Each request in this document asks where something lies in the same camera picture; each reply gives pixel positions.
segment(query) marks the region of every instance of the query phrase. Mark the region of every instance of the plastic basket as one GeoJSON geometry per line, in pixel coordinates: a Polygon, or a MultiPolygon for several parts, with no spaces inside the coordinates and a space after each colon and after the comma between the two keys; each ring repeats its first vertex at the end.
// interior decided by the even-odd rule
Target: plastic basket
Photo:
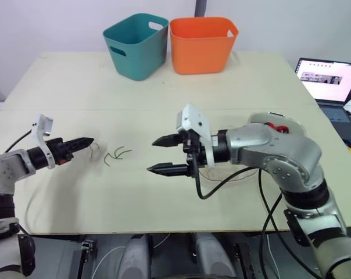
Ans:
{"type": "Polygon", "coordinates": [[[103,32],[116,70],[144,80],[165,62],[168,20],[137,13],[103,32]]]}
{"type": "Polygon", "coordinates": [[[170,22],[171,58],[179,74],[216,73],[226,65],[238,29],[224,17],[188,17],[170,22]]]}

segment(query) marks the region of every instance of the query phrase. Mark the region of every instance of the teal basket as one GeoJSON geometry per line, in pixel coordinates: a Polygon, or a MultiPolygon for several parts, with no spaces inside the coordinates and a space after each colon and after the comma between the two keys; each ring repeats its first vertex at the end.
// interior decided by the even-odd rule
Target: teal basket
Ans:
{"type": "Polygon", "coordinates": [[[144,80],[165,62],[168,20],[137,13],[103,32],[116,70],[144,80]]]}

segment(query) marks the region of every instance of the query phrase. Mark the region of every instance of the table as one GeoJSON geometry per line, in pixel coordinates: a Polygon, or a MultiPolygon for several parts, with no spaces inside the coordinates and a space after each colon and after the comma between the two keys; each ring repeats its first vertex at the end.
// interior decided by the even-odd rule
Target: table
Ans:
{"type": "MultiPolygon", "coordinates": [[[[259,111],[300,121],[323,150],[328,185],[351,226],[351,154],[286,61],[258,52],[232,53],[222,73],[193,76],[173,72],[168,58],[141,82],[118,75],[108,53],[43,53],[0,111],[0,153],[29,129],[37,113],[54,118],[53,137],[94,137],[100,149],[93,146],[93,158],[85,149],[68,164],[19,181],[20,222],[33,234],[261,230],[266,212],[257,175],[202,201],[193,179],[146,171],[155,163],[185,162],[181,146],[151,143],[176,131],[176,115],[188,102],[203,110],[212,131],[244,125],[259,111]],[[105,154],[121,145],[133,151],[105,165],[105,154]]],[[[33,146],[26,138],[17,147],[33,146]]],[[[278,186],[265,174],[263,184],[273,204],[278,186]]],[[[213,185],[202,179],[204,192],[213,185]]],[[[286,230],[283,210],[282,203],[274,217],[286,230]]]]}

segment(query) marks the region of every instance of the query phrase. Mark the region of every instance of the laptop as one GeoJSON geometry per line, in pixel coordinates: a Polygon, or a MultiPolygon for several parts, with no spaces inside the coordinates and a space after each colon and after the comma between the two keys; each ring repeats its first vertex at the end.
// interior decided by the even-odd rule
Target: laptop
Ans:
{"type": "Polygon", "coordinates": [[[296,74],[343,140],[351,140],[351,118],[343,106],[351,91],[351,63],[300,58],[296,74]]]}

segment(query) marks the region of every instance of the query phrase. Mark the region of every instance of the laptop keyboard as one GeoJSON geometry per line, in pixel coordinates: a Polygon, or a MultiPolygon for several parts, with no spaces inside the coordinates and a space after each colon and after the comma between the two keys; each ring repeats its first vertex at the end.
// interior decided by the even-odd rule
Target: laptop keyboard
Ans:
{"type": "Polygon", "coordinates": [[[350,122],[346,112],[340,108],[320,107],[332,122],[350,122]]]}

